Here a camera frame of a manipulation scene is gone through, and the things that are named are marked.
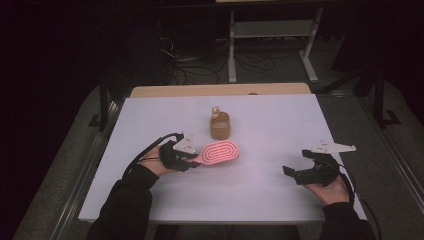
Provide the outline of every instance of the dark background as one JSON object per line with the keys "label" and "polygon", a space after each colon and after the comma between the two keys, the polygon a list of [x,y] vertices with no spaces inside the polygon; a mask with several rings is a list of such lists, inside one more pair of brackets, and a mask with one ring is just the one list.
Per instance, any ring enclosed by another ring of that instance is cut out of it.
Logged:
{"label": "dark background", "polygon": [[[349,73],[370,58],[377,59],[386,79],[401,90],[424,123],[422,5],[412,0],[372,3],[326,9],[319,35],[324,39],[346,35],[337,70]],[[138,7],[146,5],[137,1]],[[88,12],[82,7],[87,6],[69,0],[1,2],[1,239],[12,238],[79,107],[99,79],[106,80],[115,100],[136,85],[170,81],[153,28],[157,15]],[[199,39],[213,42],[228,32],[224,13],[200,14],[208,17],[198,24],[213,31],[192,37],[189,30],[198,28],[187,27],[187,22],[199,19],[199,14],[185,20],[168,14],[167,19],[174,19],[168,25],[170,35],[188,31],[179,35],[181,48],[184,43],[196,46]]]}

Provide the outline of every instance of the person's right hand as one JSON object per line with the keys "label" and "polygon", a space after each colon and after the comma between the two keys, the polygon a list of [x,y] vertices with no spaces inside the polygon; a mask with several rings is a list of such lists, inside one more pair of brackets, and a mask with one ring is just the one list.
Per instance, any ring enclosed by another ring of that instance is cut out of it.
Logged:
{"label": "person's right hand", "polygon": [[304,186],[313,192],[324,206],[338,202],[349,202],[349,193],[340,175],[326,187],[319,183]]}

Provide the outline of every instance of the pink object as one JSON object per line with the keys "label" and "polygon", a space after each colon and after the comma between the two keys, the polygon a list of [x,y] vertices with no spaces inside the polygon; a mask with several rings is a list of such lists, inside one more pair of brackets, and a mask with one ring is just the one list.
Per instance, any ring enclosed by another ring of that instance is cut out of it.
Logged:
{"label": "pink object", "polygon": [[240,151],[234,142],[223,140],[206,145],[198,157],[190,160],[204,165],[214,165],[235,160],[239,153]]}

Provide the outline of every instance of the hand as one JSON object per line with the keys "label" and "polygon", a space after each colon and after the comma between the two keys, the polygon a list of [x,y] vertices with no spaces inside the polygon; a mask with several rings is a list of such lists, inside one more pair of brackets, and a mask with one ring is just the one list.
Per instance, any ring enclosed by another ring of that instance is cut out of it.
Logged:
{"label": "hand", "polygon": [[327,187],[318,183],[308,184],[305,187],[313,192],[324,206],[338,202],[349,202],[349,193],[340,175]]}
{"label": "hand", "polygon": [[146,155],[144,155],[141,158],[141,161],[138,162],[138,164],[145,166],[154,174],[156,174],[156,176],[158,177],[163,174],[177,172],[176,170],[173,170],[173,169],[167,169],[162,164],[162,161],[160,160],[160,157],[159,157],[159,147],[160,146],[157,146],[153,148],[152,150],[150,150],[148,153],[146,153]]}

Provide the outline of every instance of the person's left hand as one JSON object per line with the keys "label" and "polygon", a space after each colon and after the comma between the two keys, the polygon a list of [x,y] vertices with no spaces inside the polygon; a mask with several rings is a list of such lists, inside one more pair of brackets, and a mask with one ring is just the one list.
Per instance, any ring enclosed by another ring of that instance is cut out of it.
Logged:
{"label": "person's left hand", "polygon": [[167,169],[160,160],[159,156],[159,148],[160,146],[157,146],[150,150],[146,155],[144,155],[138,162],[138,164],[145,166],[150,171],[152,171],[154,174],[156,174],[158,177],[167,174],[167,173],[174,173],[177,172],[177,170],[173,169]]}

